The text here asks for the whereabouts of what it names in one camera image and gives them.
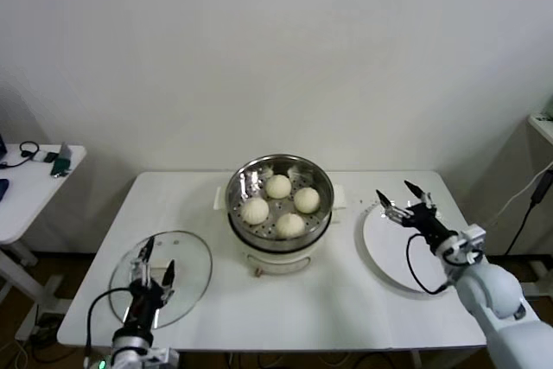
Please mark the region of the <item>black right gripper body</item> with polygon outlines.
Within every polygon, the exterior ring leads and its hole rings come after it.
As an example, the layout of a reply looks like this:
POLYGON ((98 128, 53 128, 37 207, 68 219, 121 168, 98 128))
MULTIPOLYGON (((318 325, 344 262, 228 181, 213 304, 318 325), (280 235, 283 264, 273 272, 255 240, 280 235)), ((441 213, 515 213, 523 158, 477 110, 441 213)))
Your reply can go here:
POLYGON ((405 211, 410 215, 401 221, 403 227, 417 229, 424 237, 430 249, 437 249, 444 241, 454 236, 454 231, 449 230, 436 217, 437 208, 428 207, 424 203, 418 203, 406 207, 405 211))

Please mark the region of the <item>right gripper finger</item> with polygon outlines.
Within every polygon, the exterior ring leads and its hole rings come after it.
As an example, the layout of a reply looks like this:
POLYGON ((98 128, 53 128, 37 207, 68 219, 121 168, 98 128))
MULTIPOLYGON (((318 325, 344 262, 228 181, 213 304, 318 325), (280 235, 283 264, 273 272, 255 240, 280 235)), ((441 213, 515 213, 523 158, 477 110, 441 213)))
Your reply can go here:
POLYGON ((409 225, 412 222, 413 212, 397 207, 379 190, 376 190, 376 194, 384 209, 384 214, 389 220, 399 225, 409 225))
POLYGON ((416 184, 405 180, 405 186, 418 198, 418 202, 415 205, 406 208, 411 213, 434 213, 435 203, 432 201, 431 194, 424 192, 416 184))

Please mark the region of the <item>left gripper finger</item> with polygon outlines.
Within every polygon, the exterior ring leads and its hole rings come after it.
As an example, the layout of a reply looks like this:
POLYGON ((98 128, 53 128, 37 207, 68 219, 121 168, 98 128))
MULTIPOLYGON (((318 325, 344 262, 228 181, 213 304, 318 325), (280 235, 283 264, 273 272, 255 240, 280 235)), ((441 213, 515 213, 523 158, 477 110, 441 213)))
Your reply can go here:
POLYGON ((155 237, 150 237, 146 244, 140 249, 137 257, 131 261, 131 281, 138 281, 142 287, 151 286, 151 268, 149 259, 155 244, 155 237))
POLYGON ((168 267, 165 270, 162 278, 161 287, 163 291, 163 294, 162 294, 163 301, 168 301, 169 298, 174 294, 174 288, 173 288, 174 280, 175 280, 175 261, 174 259, 172 259, 169 262, 168 267))

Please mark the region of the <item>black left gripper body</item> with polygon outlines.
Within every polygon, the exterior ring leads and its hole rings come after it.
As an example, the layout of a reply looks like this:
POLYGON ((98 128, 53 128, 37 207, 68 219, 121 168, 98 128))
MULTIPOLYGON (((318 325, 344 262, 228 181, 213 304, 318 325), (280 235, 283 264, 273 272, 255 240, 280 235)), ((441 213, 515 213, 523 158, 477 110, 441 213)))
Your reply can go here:
POLYGON ((129 290, 132 300, 124 320, 124 328, 150 331, 156 311, 166 303, 166 290, 155 281, 150 285, 142 285, 139 280, 133 281, 129 290))

